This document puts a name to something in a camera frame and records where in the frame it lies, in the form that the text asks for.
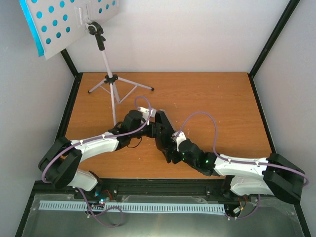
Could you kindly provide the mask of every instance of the gray floor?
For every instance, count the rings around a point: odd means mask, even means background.
[[[127,202],[156,202],[158,197],[127,198]],[[40,200],[67,200],[66,195],[41,195],[35,198],[24,237],[302,237],[294,207],[277,199],[264,199],[249,219],[230,220],[206,214],[133,214],[124,215],[124,223],[106,228],[84,212],[37,210]],[[196,198],[168,198],[171,202],[195,202]],[[114,224],[119,213],[108,213],[100,220]]]

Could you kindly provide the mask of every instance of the blue edge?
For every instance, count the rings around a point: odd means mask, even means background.
[[[36,30],[36,27],[35,27],[34,21],[32,19],[31,13],[29,11],[29,8],[28,8],[28,6],[26,4],[26,0],[20,0],[20,5],[22,7],[22,11],[23,11],[24,16],[26,18],[26,21],[27,21],[27,23],[29,25],[31,33],[33,35],[36,48],[38,49],[38,52],[39,52],[39,57],[41,57],[41,56],[44,55],[44,48],[43,48],[43,45],[42,45],[42,43],[40,41],[40,37],[39,37],[38,32]]]

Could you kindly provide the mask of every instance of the wooden tabletop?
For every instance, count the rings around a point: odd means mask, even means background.
[[[88,90],[104,78],[104,73],[84,73],[79,87],[66,137],[80,140],[100,135],[113,128],[110,95],[102,88]],[[193,112],[207,111],[218,125],[216,149],[233,157],[268,157],[271,149],[247,73],[118,73],[155,88],[138,87],[122,104],[118,104],[117,120],[122,121],[135,109],[134,99],[145,95],[155,109],[164,109],[176,129]],[[121,98],[133,85],[116,82]],[[147,106],[144,100],[140,106]],[[205,115],[194,116],[185,126],[185,134],[204,151],[212,151],[214,125]],[[131,146],[139,140],[133,139]],[[92,170],[103,178],[210,178],[183,162],[165,161],[155,148],[155,140],[143,138],[135,149],[123,148],[103,153],[82,162],[83,170]]]

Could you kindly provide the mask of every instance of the white wall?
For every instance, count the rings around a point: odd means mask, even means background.
[[[14,236],[38,162],[54,141],[73,76],[61,55],[38,58],[17,0],[0,7],[0,236]]]
[[[249,72],[288,0],[120,0],[103,24],[113,71]],[[67,48],[80,72],[104,72],[96,40]]]
[[[277,152],[311,179],[301,205],[312,236],[316,236],[315,19],[316,1],[301,1],[255,77]]]

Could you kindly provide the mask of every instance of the blue hole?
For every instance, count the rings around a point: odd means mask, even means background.
[[[38,11],[36,13],[36,16],[38,17],[38,19],[41,19],[41,17],[43,16],[43,13],[41,11]]]
[[[53,7],[53,6],[50,6],[50,7],[48,8],[48,11],[49,11],[50,13],[53,13],[53,12],[54,12],[54,7]]]
[[[46,32],[47,31],[47,26],[42,26],[41,31]]]

